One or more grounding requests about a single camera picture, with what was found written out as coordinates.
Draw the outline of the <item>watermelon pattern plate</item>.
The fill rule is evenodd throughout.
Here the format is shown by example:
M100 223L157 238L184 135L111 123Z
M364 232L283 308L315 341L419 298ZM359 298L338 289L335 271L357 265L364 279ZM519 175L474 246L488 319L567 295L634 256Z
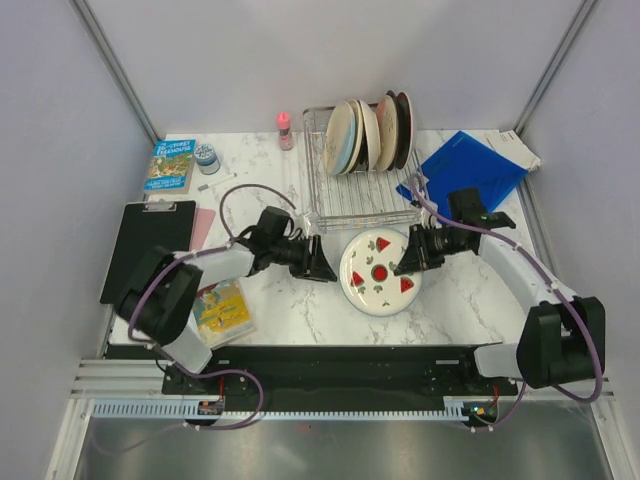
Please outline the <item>watermelon pattern plate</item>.
M408 237L390 228L368 229L352 238L340 259L339 282L353 307L370 316L388 317L413 303L422 276L394 274L407 245Z

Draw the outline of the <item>metal wire dish rack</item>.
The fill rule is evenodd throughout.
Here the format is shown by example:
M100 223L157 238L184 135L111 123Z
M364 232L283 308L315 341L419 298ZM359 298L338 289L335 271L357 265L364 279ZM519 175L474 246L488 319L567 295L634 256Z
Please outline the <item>metal wire dish rack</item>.
M397 191L421 172L418 152L411 152L401 170L332 176L322 160L331 113L330 107L311 107L302 113L312 225L328 232L418 222L421 209Z

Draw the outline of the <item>cream and blue leaf plate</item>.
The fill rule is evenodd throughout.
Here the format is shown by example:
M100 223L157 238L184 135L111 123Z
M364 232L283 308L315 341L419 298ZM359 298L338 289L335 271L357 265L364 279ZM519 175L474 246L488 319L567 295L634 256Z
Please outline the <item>cream and blue leaf plate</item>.
M333 109L326 129L323 161L328 174L338 175L349 164L356 140L356 112L348 101Z

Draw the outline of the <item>cream and green branch plate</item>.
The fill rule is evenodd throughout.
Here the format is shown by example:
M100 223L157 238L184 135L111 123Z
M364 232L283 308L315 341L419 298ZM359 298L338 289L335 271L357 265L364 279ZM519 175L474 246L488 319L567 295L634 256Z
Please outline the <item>cream and green branch plate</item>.
M367 166L368 156L366 136L364 132L363 113L360 103L355 99L349 100L348 103L355 113L356 135L349 163L343 171L344 174L364 171L365 167Z

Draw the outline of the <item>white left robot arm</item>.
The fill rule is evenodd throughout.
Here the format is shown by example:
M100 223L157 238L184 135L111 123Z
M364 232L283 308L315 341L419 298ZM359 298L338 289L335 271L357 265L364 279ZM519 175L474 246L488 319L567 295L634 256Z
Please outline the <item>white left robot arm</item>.
M253 276L273 264L286 266L296 279L337 280L321 237L288 235L286 229L292 223L286 211L269 206L255 225L226 246L182 254L164 247L148 250L114 303L129 332L144 335L130 338L159 348L180 365L185 382L196 392L211 392L220 371L210 362L212 348L195 330L193 307L199 291Z

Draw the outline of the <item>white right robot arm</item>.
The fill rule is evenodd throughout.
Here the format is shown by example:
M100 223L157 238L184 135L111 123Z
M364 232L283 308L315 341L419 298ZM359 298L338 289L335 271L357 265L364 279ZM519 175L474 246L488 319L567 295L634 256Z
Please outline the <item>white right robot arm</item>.
M475 349L474 359L458 368L460 386L477 394L494 378L504 377L534 389L553 387L568 395L567 384L593 380L593 391L585 399L595 401L605 371L602 302L594 296L579 296L521 244L503 234L503 229L515 228L514 221L504 212L488 211L477 189L449 194L447 216L431 208L417 189L412 192L439 224L410 226L395 275L426 272L441 267L449 256L472 252L499 275L526 315L517 342Z

